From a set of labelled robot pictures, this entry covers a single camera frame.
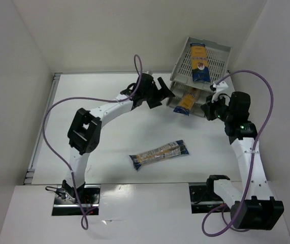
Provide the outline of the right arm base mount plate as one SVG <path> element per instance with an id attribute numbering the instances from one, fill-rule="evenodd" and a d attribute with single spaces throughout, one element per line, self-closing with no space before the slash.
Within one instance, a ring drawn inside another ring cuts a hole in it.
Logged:
<path id="1" fill-rule="evenodd" d="M 203 183 L 189 184 L 189 194 L 192 214 L 206 214 L 224 204 L 224 201 Z"/>

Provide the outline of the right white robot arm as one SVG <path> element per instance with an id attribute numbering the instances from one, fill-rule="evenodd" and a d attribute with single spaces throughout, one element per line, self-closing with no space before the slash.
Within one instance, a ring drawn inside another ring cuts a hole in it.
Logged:
<path id="1" fill-rule="evenodd" d="M 221 120 L 238 160 L 243 191 L 225 175 L 210 175 L 207 187 L 230 210 L 232 227 L 242 230 L 271 230 L 284 212 L 267 182 L 259 150 L 258 132 L 249 121 L 250 96 L 243 92 L 208 96 L 201 106 L 207 120 Z"/>

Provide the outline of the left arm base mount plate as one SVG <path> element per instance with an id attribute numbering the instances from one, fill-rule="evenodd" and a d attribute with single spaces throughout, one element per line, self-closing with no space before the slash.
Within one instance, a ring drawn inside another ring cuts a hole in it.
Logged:
<path id="1" fill-rule="evenodd" d="M 52 216 L 81 216 L 82 212 L 78 202 L 72 202 L 61 189 L 61 186 L 47 186 L 46 191 L 55 193 Z M 88 216 L 99 214 L 100 185 L 86 185 L 80 201 L 85 213 Z"/>

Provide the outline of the spaghetti bag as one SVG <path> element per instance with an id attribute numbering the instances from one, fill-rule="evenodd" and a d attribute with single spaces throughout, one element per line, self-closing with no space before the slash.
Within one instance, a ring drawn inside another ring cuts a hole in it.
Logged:
<path id="1" fill-rule="evenodd" d="M 190 110 L 198 99 L 201 91 L 197 88 L 190 88 L 182 97 L 181 101 L 174 108 L 173 112 L 189 116 Z"/>
<path id="2" fill-rule="evenodd" d="M 184 141 L 177 140 L 137 155 L 129 155 L 129 158 L 131 159 L 134 169 L 139 171 L 142 166 L 188 155 L 189 151 Z"/>
<path id="3" fill-rule="evenodd" d="M 192 81 L 210 83 L 206 46 L 203 43 L 190 43 Z"/>

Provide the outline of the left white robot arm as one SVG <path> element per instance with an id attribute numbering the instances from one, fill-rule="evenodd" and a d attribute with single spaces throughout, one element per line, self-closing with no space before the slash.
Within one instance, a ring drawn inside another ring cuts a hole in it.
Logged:
<path id="1" fill-rule="evenodd" d="M 106 103 L 92 110 L 77 110 L 68 130 L 70 149 L 70 170 L 62 181 L 66 197 L 76 203 L 85 187 L 85 171 L 89 155 L 100 142 L 101 129 L 118 116 L 128 113 L 146 102 L 150 109 L 162 105 L 166 98 L 175 95 L 166 86 L 162 78 L 157 79 L 150 74 L 142 74 L 140 84 L 131 83 L 122 90 L 113 103 Z"/>

